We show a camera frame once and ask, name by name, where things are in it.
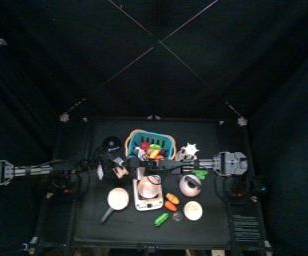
white object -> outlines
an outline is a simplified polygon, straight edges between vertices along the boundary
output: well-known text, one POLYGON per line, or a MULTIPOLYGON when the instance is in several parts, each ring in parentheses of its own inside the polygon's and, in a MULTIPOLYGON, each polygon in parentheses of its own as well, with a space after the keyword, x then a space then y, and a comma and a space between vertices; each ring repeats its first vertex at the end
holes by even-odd
POLYGON ((163 206, 163 196, 162 196, 162 186, 158 185, 158 195, 153 198, 141 198, 138 193, 138 180, 132 180, 132 188, 134 188, 134 203, 135 209, 138 211, 150 211, 159 209, 163 206))
POLYGON ((195 201, 190 201, 183 207, 183 213, 189 220, 198 220, 202 217, 201 204, 195 201))
POLYGON ((201 193, 202 182, 199 178, 193 175, 185 175, 179 181, 179 189, 185 196, 194 197, 201 193))
POLYGON ((123 188, 114 188, 107 195, 108 210, 106 211, 100 222, 104 222, 114 210, 122 210, 128 203, 128 194, 123 188))

toy vegetable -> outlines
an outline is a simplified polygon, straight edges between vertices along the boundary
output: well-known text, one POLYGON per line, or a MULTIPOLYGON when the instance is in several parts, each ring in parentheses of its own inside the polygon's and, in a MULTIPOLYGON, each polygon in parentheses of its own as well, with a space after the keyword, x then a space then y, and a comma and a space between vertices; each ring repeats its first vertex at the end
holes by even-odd
POLYGON ((166 198, 167 198, 167 200, 169 200, 171 203, 179 204, 179 199, 178 199, 178 197, 177 197, 175 195, 173 195, 171 193, 167 193, 167 194, 166 194, 166 198))
POLYGON ((159 215, 159 217, 155 219, 155 221, 154 221, 154 226, 155 227, 158 227, 167 219, 169 219, 169 217, 170 217, 170 214, 169 213, 162 213, 161 215, 159 215))
POLYGON ((170 211, 173 211, 173 212, 177 212, 177 211, 178 211, 178 208, 177 208, 175 204, 174 204, 171 201, 166 201, 166 202, 165 202, 165 207, 166 207, 170 211))

toy food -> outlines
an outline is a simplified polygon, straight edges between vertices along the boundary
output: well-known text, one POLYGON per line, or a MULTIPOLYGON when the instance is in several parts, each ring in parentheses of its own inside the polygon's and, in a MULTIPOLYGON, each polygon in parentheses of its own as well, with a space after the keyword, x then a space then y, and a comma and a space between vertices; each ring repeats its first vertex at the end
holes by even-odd
POLYGON ((154 226, 155 227, 158 227, 167 219, 169 219, 169 217, 170 217, 170 214, 169 213, 162 213, 161 215, 159 215, 159 217, 155 219, 155 221, 154 221, 154 226))
POLYGON ((167 194, 166 194, 166 198, 167 198, 167 200, 169 200, 171 203, 179 204, 179 199, 178 199, 178 197, 177 197, 175 195, 173 195, 171 193, 167 193, 167 194))
POLYGON ((174 204, 171 201, 166 201, 166 202, 165 202, 165 207, 166 207, 170 211, 173 211, 173 212, 177 212, 177 210, 178 210, 175 204, 174 204))
POLYGON ((149 146, 150 146, 149 142, 143 141, 143 142, 141 142, 139 148, 143 149, 143 150, 147 150, 149 146))

